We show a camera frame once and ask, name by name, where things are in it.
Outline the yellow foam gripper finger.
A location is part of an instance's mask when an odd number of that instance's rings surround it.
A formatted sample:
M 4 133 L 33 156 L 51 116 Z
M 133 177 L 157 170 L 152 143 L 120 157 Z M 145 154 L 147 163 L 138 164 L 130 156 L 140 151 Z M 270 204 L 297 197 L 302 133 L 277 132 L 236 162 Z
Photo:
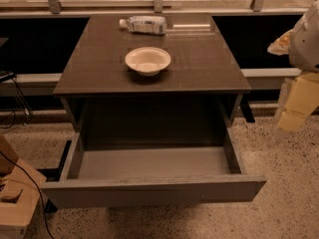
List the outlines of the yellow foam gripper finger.
M 318 74 L 303 73 L 294 80 L 286 79 L 281 87 L 272 133 L 277 137 L 292 135 L 318 107 Z

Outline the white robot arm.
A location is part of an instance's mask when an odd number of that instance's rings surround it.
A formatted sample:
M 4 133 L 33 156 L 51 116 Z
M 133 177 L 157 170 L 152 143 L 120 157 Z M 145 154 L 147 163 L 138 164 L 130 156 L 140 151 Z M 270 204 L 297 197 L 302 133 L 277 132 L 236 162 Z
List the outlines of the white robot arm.
M 267 52 L 287 55 L 290 64 L 301 71 L 283 83 L 274 117 L 273 134 L 288 137 L 319 107 L 319 0 Z

